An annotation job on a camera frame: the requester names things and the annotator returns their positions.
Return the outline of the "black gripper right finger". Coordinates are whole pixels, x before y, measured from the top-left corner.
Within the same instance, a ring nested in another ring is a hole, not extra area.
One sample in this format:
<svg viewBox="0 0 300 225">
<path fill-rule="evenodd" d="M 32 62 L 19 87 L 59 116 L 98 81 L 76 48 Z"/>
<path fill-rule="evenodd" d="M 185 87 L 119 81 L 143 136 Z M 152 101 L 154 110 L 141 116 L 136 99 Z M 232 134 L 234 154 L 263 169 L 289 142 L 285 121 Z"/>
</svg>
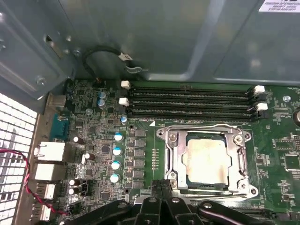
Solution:
<svg viewBox="0 0 300 225">
<path fill-rule="evenodd" d="M 170 217 L 176 225 L 271 225 L 272 222 L 259 220 L 245 213 L 205 200 L 197 207 L 187 204 L 184 199 L 172 194 L 169 180 L 162 180 L 162 197 Z"/>
</svg>

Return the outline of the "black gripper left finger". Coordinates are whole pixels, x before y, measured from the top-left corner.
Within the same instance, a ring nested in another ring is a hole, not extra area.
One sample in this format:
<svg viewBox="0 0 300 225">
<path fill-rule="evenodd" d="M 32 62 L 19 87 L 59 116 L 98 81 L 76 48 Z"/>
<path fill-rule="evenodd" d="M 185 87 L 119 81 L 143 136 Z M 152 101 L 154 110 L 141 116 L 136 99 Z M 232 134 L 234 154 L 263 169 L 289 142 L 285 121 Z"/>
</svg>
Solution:
<svg viewBox="0 0 300 225">
<path fill-rule="evenodd" d="M 162 206 L 161 182 L 162 180 L 153 180 L 151 195 L 137 200 L 135 204 L 117 200 L 62 223 L 64 225 L 158 225 Z"/>
</svg>

